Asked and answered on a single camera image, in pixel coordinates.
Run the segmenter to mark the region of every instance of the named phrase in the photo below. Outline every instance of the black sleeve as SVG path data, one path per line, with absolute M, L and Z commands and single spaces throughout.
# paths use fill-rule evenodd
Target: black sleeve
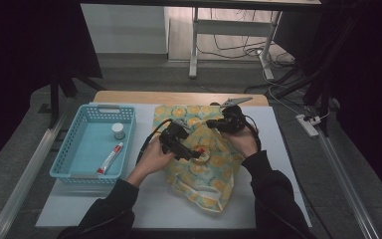
M 242 165 L 252 175 L 256 226 L 261 238 L 315 238 L 294 201 L 289 179 L 280 171 L 272 170 L 267 153 L 259 151 L 247 157 Z
M 79 226 L 66 228 L 58 239 L 127 238 L 137 196 L 137 187 L 119 179 L 107 198 L 95 201 Z

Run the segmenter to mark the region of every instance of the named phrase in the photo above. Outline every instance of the toothpaste tube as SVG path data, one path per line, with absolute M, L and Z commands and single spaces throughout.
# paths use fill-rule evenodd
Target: toothpaste tube
M 98 174 L 105 174 L 107 169 L 110 167 L 110 165 L 113 163 L 113 161 L 116 159 L 117 155 L 120 153 L 120 151 L 123 148 L 123 142 L 120 142 L 113 151 L 109 154 L 109 156 L 104 160 L 101 167 L 97 170 Z

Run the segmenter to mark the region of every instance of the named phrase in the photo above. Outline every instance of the white power strip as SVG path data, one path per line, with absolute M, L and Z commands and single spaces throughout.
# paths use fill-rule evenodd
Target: white power strip
M 310 137 L 316 137 L 318 136 L 318 131 L 317 129 L 314 128 L 314 126 L 311 124 L 309 120 L 305 121 L 303 120 L 305 118 L 304 115 L 298 115 L 296 116 L 296 119 L 299 121 L 299 123 L 302 125 L 303 129 L 305 129 L 306 133 Z

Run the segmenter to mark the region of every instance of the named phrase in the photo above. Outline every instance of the blue plastic basket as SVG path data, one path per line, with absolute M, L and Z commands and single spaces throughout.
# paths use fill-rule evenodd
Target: blue plastic basket
M 121 122 L 125 137 L 118 140 L 111 127 Z M 124 105 L 83 105 L 64 138 L 50 170 L 53 177 L 66 183 L 115 183 L 124 178 L 135 130 L 135 108 Z M 104 175 L 97 174 L 113 148 L 123 149 Z

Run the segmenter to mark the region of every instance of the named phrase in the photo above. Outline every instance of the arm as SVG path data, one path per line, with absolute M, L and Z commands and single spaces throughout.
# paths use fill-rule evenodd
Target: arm
M 132 206 L 141 182 L 147 175 L 165 167 L 174 155 L 172 152 L 164 154 L 159 138 L 154 138 L 128 178 L 119 179 L 107 198 L 95 201 L 78 227 L 65 229 L 58 239 L 127 238 L 134 221 Z
M 272 170 L 267 152 L 257 150 L 250 130 L 245 127 L 238 133 L 222 133 L 222 136 L 245 158 L 242 165 L 252 175 L 256 226 L 261 238 L 303 238 L 299 233 L 305 238 L 314 238 L 294 202 L 289 179 L 280 171 Z

